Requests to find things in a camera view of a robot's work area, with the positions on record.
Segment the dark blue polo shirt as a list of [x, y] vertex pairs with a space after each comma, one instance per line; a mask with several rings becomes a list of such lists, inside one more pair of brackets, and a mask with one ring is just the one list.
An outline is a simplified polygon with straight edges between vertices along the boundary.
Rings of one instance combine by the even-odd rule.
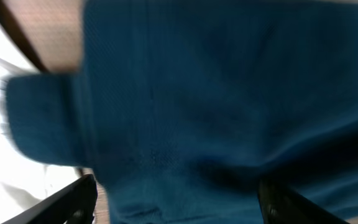
[[88, 1], [76, 75], [6, 85], [27, 157], [93, 169], [114, 223], [261, 223], [273, 178], [358, 217], [358, 4]]

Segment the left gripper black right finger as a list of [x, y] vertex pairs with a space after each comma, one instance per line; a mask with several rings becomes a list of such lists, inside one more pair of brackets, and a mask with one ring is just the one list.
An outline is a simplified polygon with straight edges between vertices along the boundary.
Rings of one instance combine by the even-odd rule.
[[264, 224], [349, 224], [271, 180], [260, 181], [258, 200]]

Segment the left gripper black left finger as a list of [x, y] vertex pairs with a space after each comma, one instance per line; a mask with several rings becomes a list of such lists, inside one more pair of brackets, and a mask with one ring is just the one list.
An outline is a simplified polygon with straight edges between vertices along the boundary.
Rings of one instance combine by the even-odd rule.
[[92, 224], [97, 198], [94, 176], [86, 174], [3, 224]]

